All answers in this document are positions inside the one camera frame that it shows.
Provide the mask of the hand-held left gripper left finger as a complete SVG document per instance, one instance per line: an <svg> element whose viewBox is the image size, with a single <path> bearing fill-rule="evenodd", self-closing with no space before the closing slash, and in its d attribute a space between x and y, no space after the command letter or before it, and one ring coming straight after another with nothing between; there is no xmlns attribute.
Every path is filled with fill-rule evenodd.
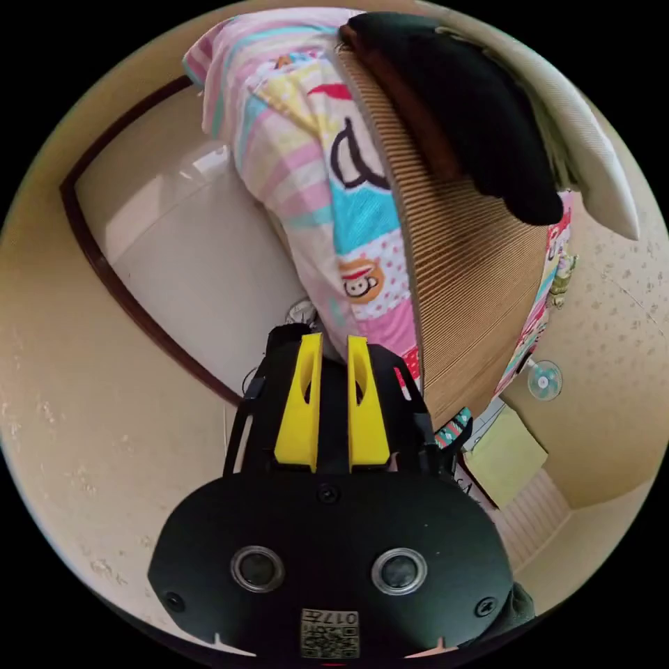
<svg viewBox="0 0 669 669"><path fill-rule="evenodd" d="M274 457L281 466L316 471L322 359L323 335L305 335L297 351L295 369L275 442Z"/></svg>

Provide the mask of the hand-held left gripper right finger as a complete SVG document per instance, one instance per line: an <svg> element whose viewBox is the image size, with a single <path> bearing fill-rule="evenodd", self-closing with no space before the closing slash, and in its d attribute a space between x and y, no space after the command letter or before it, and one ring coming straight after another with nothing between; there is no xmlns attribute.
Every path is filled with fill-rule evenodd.
<svg viewBox="0 0 669 669"><path fill-rule="evenodd" d="M347 341L348 464L350 468L387 465L390 448L367 340Z"/></svg>

